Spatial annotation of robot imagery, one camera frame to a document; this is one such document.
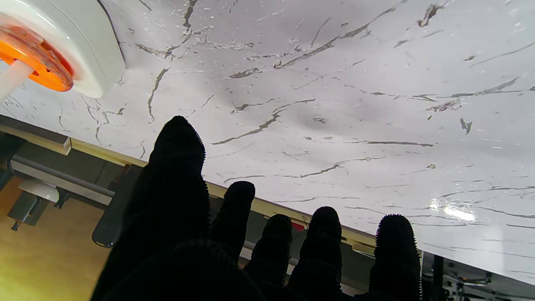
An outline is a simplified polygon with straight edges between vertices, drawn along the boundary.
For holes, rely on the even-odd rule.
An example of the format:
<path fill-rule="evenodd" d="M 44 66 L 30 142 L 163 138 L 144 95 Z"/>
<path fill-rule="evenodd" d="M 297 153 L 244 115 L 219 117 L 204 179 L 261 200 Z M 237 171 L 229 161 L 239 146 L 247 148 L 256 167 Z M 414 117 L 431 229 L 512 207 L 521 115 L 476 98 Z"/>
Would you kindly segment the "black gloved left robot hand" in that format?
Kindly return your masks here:
<path fill-rule="evenodd" d="M 386 215 L 376 234 L 366 293 L 341 289 L 341 223 L 320 207 L 309 224 L 298 264 L 286 272 L 292 223 L 270 217 L 252 258 L 239 268 L 255 186 L 233 183 L 214 221 L 202 178 L 204 145 L 186 118 L 159 133 L 122 217 L 92 301 L 421 301 L 420 255 L 413 229 Z"/>

